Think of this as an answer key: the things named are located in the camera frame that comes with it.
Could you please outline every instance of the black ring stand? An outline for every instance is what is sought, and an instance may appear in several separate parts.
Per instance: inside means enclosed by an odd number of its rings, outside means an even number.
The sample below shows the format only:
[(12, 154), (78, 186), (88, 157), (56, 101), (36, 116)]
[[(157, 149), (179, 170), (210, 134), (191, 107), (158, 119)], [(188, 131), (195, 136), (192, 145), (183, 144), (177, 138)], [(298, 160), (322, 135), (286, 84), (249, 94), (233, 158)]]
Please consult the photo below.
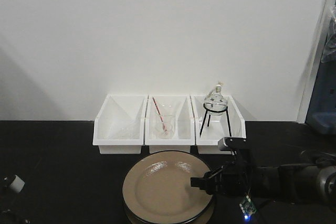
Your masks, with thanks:
[[(204, 115), (204, 118), (203, 118), (203, 123), (202, 123), (201, 131), (199, 132), (199, 136), (200, 137), (202, 135), (202, 131), (203, 131), (203, 127), (204, 127), (204, 123), (205, 123), (205, 119), (206, 119), (206, 115), (208, 114), (208, 111), (209, 112), (213, 112), (213, 113), (223, 113), (223, 112), (226, 112), (227, 126), (229, 128), (229, 134), (230, 134), (230, 136), (232, 136), (231, 135), (231, 125), (230, 125), (229, 114), (227, 113), (227, 107), (224, 110), (221, 110), (221, 111), (214, 111), (214, 110), (210, 110), (210, 109), (206, 108), (205, 104), (203, 103), (203, 108), (205, 109), (205, 115)], [(209, 114), (209, 119), (208, 119), (207, 127), (209, 127), (209, 124), (210, 124), (210, 116), (211, 115)]]

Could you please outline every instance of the white backdrop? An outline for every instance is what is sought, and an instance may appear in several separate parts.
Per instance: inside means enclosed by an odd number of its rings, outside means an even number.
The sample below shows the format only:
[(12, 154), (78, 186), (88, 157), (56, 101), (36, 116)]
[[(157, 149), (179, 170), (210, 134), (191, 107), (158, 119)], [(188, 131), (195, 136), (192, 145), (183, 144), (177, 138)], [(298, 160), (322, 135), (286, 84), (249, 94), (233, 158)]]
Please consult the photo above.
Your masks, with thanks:
[(0, 120), (93, 120), (107, 93), (295, 121), (324, 0), (0, 0)]

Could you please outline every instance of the plastic bin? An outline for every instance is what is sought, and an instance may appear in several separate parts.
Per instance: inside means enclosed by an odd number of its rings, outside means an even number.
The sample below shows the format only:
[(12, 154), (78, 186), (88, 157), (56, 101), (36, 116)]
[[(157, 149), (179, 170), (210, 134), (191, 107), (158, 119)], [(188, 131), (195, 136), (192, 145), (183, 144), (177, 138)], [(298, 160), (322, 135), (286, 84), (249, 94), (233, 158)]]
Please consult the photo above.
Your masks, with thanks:
[[(234, 99), (231, 95), (224, 95), (224, 97), (228, 100), (227, 107), (232, 136), (246, 138), (245, 120), (242, 117)], [(203, 108), (204, 98), (205, 96), (201, 95), (191, 96), (193, 111), (195, 115), (195, 137), (198, 153), (231, 154), (230, 152), (222, 152), (218, 149), (218, 140), (220, 140), (224, 136), (230, 136), (226, 112), (224, 112), (220, 116), (211, 115), (209, 127), (207, 127), (208, 119), (206, 119), (202, 131), (202, 136), (200, 137), (200, 130), (205, 114), (205, 109)]]
[[(160, 125), (160, 116), (158, 115), (153, 97), (155, 98), (158, 107), (169, 107), (168, 114), (173, 116), (171, 124), (174, 130), (173, 133), (167, 137), (162, 136), (162, 132), (159, 130), (161, 127), (166, 127), (169, 131), (170, 126), (169, 124), (158, 126)], [(161, 115), (165, 116), (165, 111), (161, 111)], [(194, 125), (194, 116), (189, 95), (149, 96), (145, 119), (145, 145), (149, 146), (150, 153), (167, 150), (190, 152), (190, 146), (195, 145)]]
[(100, 154), (140, 154), (147, 95), (107, 95), (96, 119), (93, 145)]

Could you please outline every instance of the black tabletop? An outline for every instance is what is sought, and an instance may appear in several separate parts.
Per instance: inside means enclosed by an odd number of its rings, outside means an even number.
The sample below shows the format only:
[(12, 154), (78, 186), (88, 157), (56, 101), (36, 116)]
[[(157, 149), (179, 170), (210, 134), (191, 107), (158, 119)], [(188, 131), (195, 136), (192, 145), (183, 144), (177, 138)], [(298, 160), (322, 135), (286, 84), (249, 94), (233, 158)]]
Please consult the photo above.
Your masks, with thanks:
[[(294, 122), (246, 122), (257, 165), (300, 162), (303, 150), (336, 153), (336, 137), (321, 136)], [(93, 122), (0, 122), (0, 176), (17, 174), (26, 184), (18, 195), (0, 199), (35, 224), (128, 223), (123, 211), (123, 179), (147, 156), (100, 155), (92, 146)], [(223, 155), (200, 155), (212, 168)], [(244, 223), (241, 198), (217, 197), (209, 224)], [(271, 202), (261, 210), (266, 223), (335, 223), (326, 206)]]

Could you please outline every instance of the beige plate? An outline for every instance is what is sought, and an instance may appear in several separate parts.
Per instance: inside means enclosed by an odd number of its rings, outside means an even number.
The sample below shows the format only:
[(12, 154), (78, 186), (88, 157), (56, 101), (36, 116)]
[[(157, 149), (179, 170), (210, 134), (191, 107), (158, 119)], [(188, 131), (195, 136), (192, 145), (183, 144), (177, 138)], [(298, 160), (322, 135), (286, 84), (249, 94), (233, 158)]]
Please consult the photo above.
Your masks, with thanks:
[[(187, 224), (206, 224), (206, 223), (208, 223), (208, 221), (210, 220), (210, 218), (211, 218), (211, 216), (214, 212), (214, 209), (215, 209), (215, 201), (213, 200), (212, 203), (210, 204), (210, 206), (205, 210), (205, 212), (203, 214), (201, 214), (195, 220), (192, 220), (192, 221), (188, 222)], [(130, 210), (128, 210), (127, 208), (125, 208), (125, 212), (126, 212), (126, 216), (127, 216), (128, 220), (132, 224), (146, 224), (146, 222), (138, 220), (134, 216), (134, 214)]]
[(185, 152), (158, 152), (136, 163), (122, 187), (129, 210), (145, 222), (184, 223), (198, 217), (213, 196), (190, 186), (191, 177), (203, 177), (208, 166)]

